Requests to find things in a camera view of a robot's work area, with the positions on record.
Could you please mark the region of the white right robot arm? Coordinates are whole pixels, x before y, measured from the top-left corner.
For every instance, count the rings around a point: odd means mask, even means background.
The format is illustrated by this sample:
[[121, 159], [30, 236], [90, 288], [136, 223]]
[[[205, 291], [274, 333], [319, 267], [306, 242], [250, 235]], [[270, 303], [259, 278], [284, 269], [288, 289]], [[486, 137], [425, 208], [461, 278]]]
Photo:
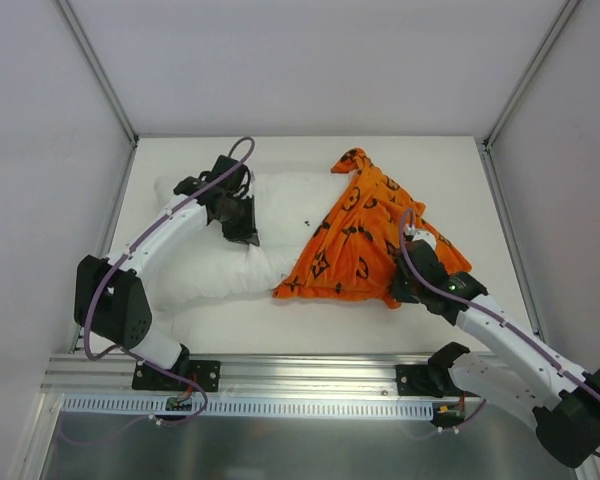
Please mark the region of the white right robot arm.
[[391, 294], [420, 304], [484, 344], [503, 362], [489, 366], [468, 347], [451, 342], [414, 374], [397, 380], [421, 395], [468, 392], [534, 431], [558, 462], [577, 468], [600, 448], [600, 369], [589, 372], [521, 327], [467, 272], [450, 274], [423, 233], [409, 235], [396, 259]]

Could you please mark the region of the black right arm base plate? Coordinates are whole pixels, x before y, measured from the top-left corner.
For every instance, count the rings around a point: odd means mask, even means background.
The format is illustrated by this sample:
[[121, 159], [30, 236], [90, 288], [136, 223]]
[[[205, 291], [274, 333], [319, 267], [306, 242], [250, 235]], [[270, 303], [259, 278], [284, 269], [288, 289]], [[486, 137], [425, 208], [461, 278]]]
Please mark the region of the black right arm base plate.
[[395, 366], [399, 396], [459, 397], [461, 390], [452, 382], [446, 369], [428, 364]]

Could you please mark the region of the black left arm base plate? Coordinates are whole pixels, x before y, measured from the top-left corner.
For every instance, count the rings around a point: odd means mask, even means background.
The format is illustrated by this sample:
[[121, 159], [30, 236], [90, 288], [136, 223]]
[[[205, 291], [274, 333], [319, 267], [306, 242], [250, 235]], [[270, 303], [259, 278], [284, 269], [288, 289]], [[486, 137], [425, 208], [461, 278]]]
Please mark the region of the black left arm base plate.
[[[172, 370], [172, 373], [197, 383], [205, 392], [218, 391], [221, 363], [215, 360], [185, 358]], [[131, 388], [137, 391], [184, 392], [189, 384], [172, 378], [146, 363], [137, 365]]]

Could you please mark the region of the white pillow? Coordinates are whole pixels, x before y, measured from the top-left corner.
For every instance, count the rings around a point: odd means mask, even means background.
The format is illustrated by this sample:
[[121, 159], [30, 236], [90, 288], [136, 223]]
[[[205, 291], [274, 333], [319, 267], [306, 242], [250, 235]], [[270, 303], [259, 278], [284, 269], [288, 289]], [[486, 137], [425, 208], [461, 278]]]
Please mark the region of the white pillow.
[[349, 181], [347, 174], [257, 173], [252, 192], [259, 244], [226, 240], [216, 222], [189, 234], [150, 280], [150, 304], [166, 311], [196, 299], [272, 290], [291, 273]]

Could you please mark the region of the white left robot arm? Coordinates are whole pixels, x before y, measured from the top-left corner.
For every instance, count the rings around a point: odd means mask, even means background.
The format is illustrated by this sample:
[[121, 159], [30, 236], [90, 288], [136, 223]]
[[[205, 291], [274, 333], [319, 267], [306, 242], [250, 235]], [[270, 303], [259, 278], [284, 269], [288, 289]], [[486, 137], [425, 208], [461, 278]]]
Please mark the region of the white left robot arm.
[[251, 172], [244, 160], [221, 155], [213, 168], [189, 176], [173, 189], [162, 211], [131, 243], [103, 258], [85, 256], [77, 267], [74, 321], [85, 331], [91, 359], [92, 333], [154, 368], [154, 378], [168, 390], [190, 378], [189, 350], [152, 326], [152, 310], [143, 279], [183, 240], [221, 225], [229, 242], [259, 244]]

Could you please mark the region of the orange black patterned pillowcase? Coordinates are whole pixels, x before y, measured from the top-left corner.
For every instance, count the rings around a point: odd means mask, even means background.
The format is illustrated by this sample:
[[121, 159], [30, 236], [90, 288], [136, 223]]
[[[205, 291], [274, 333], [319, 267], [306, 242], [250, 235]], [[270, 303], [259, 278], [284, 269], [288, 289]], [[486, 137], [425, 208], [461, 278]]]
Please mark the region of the orange black patterned pillowcase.
[[412, 209], [418, 228], [437, 242], [436, 254], [449, 274], [472, 270], [471, 263], [431, 223], [426, 205], [375, 166], [361, 148], [347, 151], [331, 168], [347, 174], [349, 184], [318, 224], [291, 273], [273, 290], [278, 300], [294, 298], [401, 304], [390, 294], [401, 253], [399, 222]]

